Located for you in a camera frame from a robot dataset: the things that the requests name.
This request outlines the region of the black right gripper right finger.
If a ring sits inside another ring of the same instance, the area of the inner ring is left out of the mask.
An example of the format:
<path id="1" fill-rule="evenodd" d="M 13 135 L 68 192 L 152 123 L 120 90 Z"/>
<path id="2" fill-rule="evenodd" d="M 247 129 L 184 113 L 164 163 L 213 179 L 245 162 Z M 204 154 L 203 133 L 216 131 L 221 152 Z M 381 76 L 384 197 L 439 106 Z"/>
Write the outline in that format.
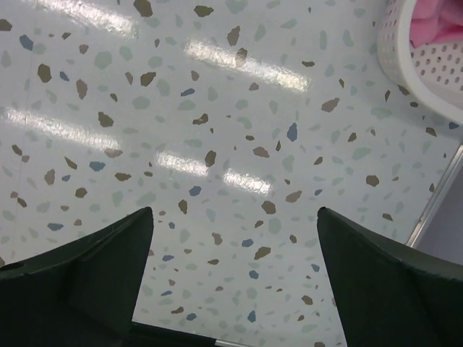
<path id="1" fill-rule="evenodd" d="M 462 266 L 322 207 L 317 231 L 348 346 L 461 346 Z"/>

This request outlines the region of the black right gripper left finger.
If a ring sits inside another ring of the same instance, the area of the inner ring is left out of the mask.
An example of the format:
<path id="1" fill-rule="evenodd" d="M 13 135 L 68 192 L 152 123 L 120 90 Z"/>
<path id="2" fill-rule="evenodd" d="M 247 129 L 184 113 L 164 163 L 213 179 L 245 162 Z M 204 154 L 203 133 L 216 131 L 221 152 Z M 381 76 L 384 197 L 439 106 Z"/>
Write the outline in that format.
<path id="1" fill-rule="evenodd" d="M 121 346 L 153 237 L 144 207 L 100 231 L 1 268 L 2 346 Z"/>

